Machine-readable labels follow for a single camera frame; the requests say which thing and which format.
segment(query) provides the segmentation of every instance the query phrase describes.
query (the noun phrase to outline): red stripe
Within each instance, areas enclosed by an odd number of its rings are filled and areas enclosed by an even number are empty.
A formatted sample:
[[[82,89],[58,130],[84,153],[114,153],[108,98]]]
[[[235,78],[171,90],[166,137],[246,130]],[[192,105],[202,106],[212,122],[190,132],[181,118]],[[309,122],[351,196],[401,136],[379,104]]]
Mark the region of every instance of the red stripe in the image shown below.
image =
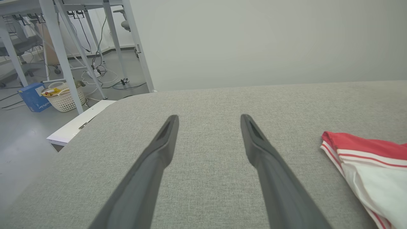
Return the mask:
[[[322,139],[334,150],[356,150],[379,156],[407,160],[407,144],[399,145],[390,141],[363,139],[347,133],[325,131]]]
[[[382,164],[389,165],[389,166],[407,168],[407,165],[389,164],[389,163],[383,162],[383,161],[381,161],[381,160],[378,160],[378,159],[376,159],[376,158],[371,158],[371,157],[366,157],[366,156],[359,156],[359,155],[353,155],[353,154],[338,154],[338,155],[339,155],[339,156],[352,156],[352,157],[358,157],[358,158],[363,158],[363,159],[369,159],[369,160],[374,160],[374,161],[377,161],[377,162],[380,162],[380,163],[382,163]]]
[[[392,223],[390,223],[390,221],[388,219],[386,219],[387,223],[392,226]]]
[[[325,147],[325,149],[329,152],[329,154],[333,157],[333,159],[336,161],[336,163],[339,165],[339,167],[342,168],[341,164],[339,163],[338,159],[331,153],[331,151],[328,149],[328,147],[325,144],[322,144],[322,146]]]
[[[386,227],[384,226],[384,223],[381,221],[381,219],[379,218],[379,216],[376,214],[376,212],[372,211],[374,216],[377,218],[377,220],[379,220],[380,224],[382,225],[383,229],[386,229]]]

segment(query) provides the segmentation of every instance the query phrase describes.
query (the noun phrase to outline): white basket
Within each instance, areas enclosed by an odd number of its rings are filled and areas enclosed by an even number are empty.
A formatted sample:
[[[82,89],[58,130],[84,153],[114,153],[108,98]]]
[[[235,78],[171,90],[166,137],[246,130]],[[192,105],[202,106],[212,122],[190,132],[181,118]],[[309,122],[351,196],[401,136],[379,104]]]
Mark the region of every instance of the white basket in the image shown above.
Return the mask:
[[[53,95],[51,97],[46,97],[48,101],[52,104],[55,109],[59,110],[60,112],[67,112],[76,108],[74,100],[72,99],[71,92],[66,83],[64,82],[55,82],[52,83],[48,88],[44,89],[43,91],[49,90],[51,88],[58,88],[62,90],[57,95]],[[81,104],[85,104],[86,98],[85,94],[82,91],[81,86],[77,86],[77,91],[79,95],[79,99],[81,100]]]

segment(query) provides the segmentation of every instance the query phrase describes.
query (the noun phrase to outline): red and white towel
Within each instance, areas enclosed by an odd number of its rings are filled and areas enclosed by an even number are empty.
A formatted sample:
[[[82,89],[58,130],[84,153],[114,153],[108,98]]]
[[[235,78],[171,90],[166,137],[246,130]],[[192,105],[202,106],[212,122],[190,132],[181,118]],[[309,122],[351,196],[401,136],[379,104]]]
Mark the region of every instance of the red and white towel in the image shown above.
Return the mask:
[[[407,144],[324,132],[321,148],[380,229],[407,229]]]

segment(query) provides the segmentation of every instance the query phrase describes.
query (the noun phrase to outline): white table frame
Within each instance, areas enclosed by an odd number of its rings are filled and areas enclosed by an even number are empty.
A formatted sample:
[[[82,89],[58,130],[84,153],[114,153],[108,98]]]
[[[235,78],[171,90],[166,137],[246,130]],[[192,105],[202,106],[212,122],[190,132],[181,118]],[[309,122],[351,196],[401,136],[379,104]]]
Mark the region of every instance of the white table frame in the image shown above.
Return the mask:
[[[37,13],[40,14],[41,12],[43,13],[45,19],[46,19],[46,24],[48,31],[51,36],[51,40],[54,44],[54,49],[57,54],[57,57],[59,59],[61,69],[63,71],[64,79],[66,80],[68,87],[71,91],[72,98],[75,102],[75,105],[77,106],[78,113],[81,114],[83,112],[82,104],[79,99],[78,92],[76,90],[76,86],[74,83],[73,75],[71,72],[70,64],[68,62],[68,58],[66,55],[65,47],[63,45],[62,41],[62,35],[61,31],[59,29],[58,25],[58,20],[57,20],[57,13],[59,12],[61,14],[61,17],[68,28],[68,31],[74,40],[75,46],[79,50],[79,53],[82,57],[82,60],[85,62],[85,66],[88,69],[92,79],[95,81],[96,86],[98,87],[99,91],[102,94],[102,97],[104,99],[107,99],[100,87],[99,81],[96,78],[95,73],[93,72],[93,69],[91,67],[91,64],[88,62],[88,58],[86,56],[86,53],[83,49],[83,47],[80,45],[79,38],[77,37],[76,33],[73,31],[72,25],[69,21],[67,11],[76,11],[76,10],[83,10],[86,13],[86,19],[88,21],[93,39],[97,42],[96,34],[93,29],[92,22],[90,21],[89,14],[87,10],[89,9],[96,9],[96,8],[104,8],[106,17],[107,17],[107,22],[110,28],[110,31],[112,32],[112,37],[113,37],[113,42],[116,48],[116,52],[118,54],[118,58],[122,67],[123,71],[123,76],[125,79],[128,78],[126,68],[124,66],[123,62],[123,56],[120,50],[120,45],[118,42],[117,38],[117,33],[116,33],[116,28],[114,25],[113,21],[113,15],[112,11],[110,9],[111,6],[114,5],[124,5],[124,9],[126,12],[126,15],[128,17],[128,20],[134,20],[133,12],[130,7],[130,0],[55,0],[55,5],[53,0],[16,0],[16,1],[10,1],[10,2],[5,2],[5,4],[2,4],[0,2],[0,15],[13,15],[13,14],[26,14],[26,13]],[[135,27],[136,23],[135,22],[130,22],[130,29],[132,33],[132,37],[134,40],[134,44],[137,45],[137,50],[139,53],[139,56],[142,50],[141,44],[140,44],[140,38],[138,37],[137,33],[137,28]],[[9,33],[7,32],[7,28],[5,27],[5,23],[3,21],[3,18],[1,17],[0,19],[0,36],[3,37],[4,44],[7,48],[7,51],[10,55],[10,58],[12,60],[12,63],[14,67],[16,68],[16,71],[18,73],[18,76],[20,80],[22,81],[24,86],[27,86],[28,83],[25,79],[24,73],[22,71],[22,68],[20,66],[20,61],[18,60],[18,57],[15,53],[15,49],[12,46],[11,39],[9,37]],[[145,62],[145,59],[141,60],[142,64],[144,63],[145,66],[147,66],[147,63]],[[147,84],[149,86],[149,90],[152,91],[152,81],[151,77],[148,71],[148,68],[143,68],[144,75],[146,77]]]

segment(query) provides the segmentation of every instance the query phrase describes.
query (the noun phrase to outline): black cable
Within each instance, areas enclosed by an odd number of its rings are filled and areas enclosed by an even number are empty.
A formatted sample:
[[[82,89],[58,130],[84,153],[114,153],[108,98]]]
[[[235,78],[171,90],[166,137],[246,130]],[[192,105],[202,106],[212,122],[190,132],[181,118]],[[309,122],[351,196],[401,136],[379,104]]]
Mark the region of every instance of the black cable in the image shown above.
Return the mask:
[[[41,61],[44,62],[44,64],[45,64],[45,60],[42,59],[41,55],[39,54],[39,51],[38,51],[37,47],[34,47],[34,48],[35,48],[35,50],[37,51],[38,57],[39,57],[39,58],[41,59]],[[50,67],[49,67],[47,64],[45,64],[45,66],[47,66],[47,68],[48,68],[48,76],[39,76],[39,75],[34,75],[34,76],[38,76],[38,77],[42,77],[42,78],[48,78],[48,77],[51,75],[51,69],[50,69]]]
[[[12,94],[12,95],[10,95],[10,96],[7,96],[7,97],[4,98],[4,99],[0,99],[0,101],[3,101],[3,100],[5,100],[5,99],[7,99],[7,98],[10,98],[10,97],[13,96],[13,95],[18,95],[18,93],[15,93],[15,94]]]
[[[112,87],[112,88],[113,88],[113,89],[116,89],[116,90],[128,90],[128,89],[138,88],[138,87],[140,87],[140,86],[143,86],[144,84],[146,84],[146,83],[140,84],[140,85],[135,86],[135,87],[130,87],[130,88],[114,88],[114,87]]]
[[[72,27],[74,27],[74,29],[75,29],[75,33],[76,33],[76,35],[78,36],[78,32],[76,31],[76,28],[75,28],[75,26],[74,26],[74,24],[72,23],[72,22],[70,22],[71,23],[71,25],[72,25]],[[82,44],[81,44],[81,42],[79,42],[79,44],[81,45],[81,47],[83,48],[83,49],[85,49],[88,53],[90,53],[90,51],[87,49],[87,48],[85,48]]]
[[[9,105],[9,106],[0,107],[0,109],[4,109],[4,108],[7,108],[7,107],[11,107],[12,105],[16,105],[16,104],[21,103],[21,102],[24,102],[24,101],[22,100],[22,101],[20,101],[20,102],[17,102],[17,103],[11,104],[11,105]]]
[[[105,22],[104,22],[103,25],[102,25],[101,40],[99,41],[99,45],[98,45],[98,48],[96,49],[96,54],[95,54],[95,57],[94,57],[93,60],[92,60],[92,63],[95,62],[97,53],[99,53],[99,48],[100,48],[100,46],[101,46],[102,39],[103,39],[103,28],[105,27],[106,20],[107,20],[107,17],[105,17]]]
[[[101,77],[105,76],[106,72],[107,72],[106,70],[100,71]]]
[[[27,50],[27,52],[29,52],[30,54],[31,54],[31,56],[33,56],[33,58],[30,60],[30,62],[28,63],[28,68],[31,68],[31,62],[33,62],[33,60],[34,60],[34,54],[33,54],[33,51],[34,51],[34,47],[31,49],[31,51],[30,50]]]
[[[112,88],[113,86],[116,86],[116,85],[121,84],[121,83],[122,83],[122,82],[117,82],[117,83],[113,84],[112,86],[106,87],[106,88]]]
[[[80,18],[78,18],[78,20],[79,20],[79,23],[81,24],[81,27],[82,27],[82,30],[83,30],[83,34],[85,35],[86,41],[88,42],[88,45],[89,45],[89,50],[90,50],[90,52],[92,52],[92,47],[90,46],[90,43],[89,43],[88,37],[86,36],[85,29],[83,28],[83,25],[82,25],[81,19],[80,19]]]

